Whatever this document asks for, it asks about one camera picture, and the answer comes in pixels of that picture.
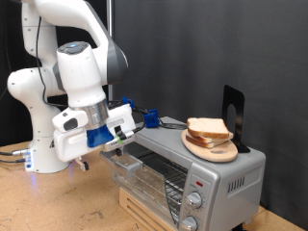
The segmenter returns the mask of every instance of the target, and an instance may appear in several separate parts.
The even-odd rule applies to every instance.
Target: toaster oven rack
[[[178,222],[188,171],[155,152],[141,156],[139,159],[146,166],[151,167],[164,176],[167,203],[173,219]]]

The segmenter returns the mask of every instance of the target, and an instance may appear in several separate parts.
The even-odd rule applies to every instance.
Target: toaster oven handle
[[[117,170],[121,174],[131,177],[135,171],[140,169],[142,167],[142,161],[138,160],[137,158],[129,155],[130,159],[133,159],[135,162],[132,165],[125,166],[124,164],[116,161],[113,156],[116,155],[115,151],[111,152],[103,152],[101,151],[100,154],[103,157],[104,162],[112,167],[113,169]]]

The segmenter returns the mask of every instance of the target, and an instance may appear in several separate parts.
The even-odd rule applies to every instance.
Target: black curtain
[[[97,14],[107,25],[106,1],[88,1]],[[0,96],[7,87],[7,80],[11,71],[36,67],[36,59],[24,49],[21,30],[21,4],[9,0],[0,0]],[[57,27],[58,45],[67,42],[83,40],[95,48],[96,45],[88,32],[76,28]],[[67,104],[66,95],[49,97],[49,102]],[[1,139],[0,146],[32,139],[32,124],[26,107],[14,99],[6,90],[0,100]]]
[[[305,0],[115,0],[115,42],[129,64],[115,99],[186,121],[221,117],[224,85],[242,91],[243,142],[267,156],[261,201],[304,229],[307,12]]]

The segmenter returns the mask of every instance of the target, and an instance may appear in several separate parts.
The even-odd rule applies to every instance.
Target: stainless steel toaster oven
[[[113,179],[175,229],[228,231],[250,223],[259,208],[265,155],[250,148],[233,162],[211,163],[194,156],[181,133],[144,128],[122,156],[101,155]]]

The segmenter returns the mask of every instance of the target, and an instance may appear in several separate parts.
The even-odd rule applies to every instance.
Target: bread slice
[[[186,141],[191,142],[197,146],[201,146],[201,147],[206,147],[206,148],[212,148],[215,147],[217,145],[223,144],[227,141],[217,141],[217,142],[201,142],[201,141],[197,141],[195,140],[193,137],[191,137],[190,135],[186,135]]]
[[[193,137],[227,139],[229,131],[221,118],[195,118],[187,120],[189,133]]]
[[[229,137],[226,139],[212,139],[212,138],[204,138],[204,137],[193,137],[190,133],[188,133],[189,136],[191,136],[191,138],[197,140],[197,141],[201,141],[201,142],[205,142],[205,143],[209,143],[209,142],[217,142],[217,141],[230,141],[233,139],[233,133],[229,132]]]

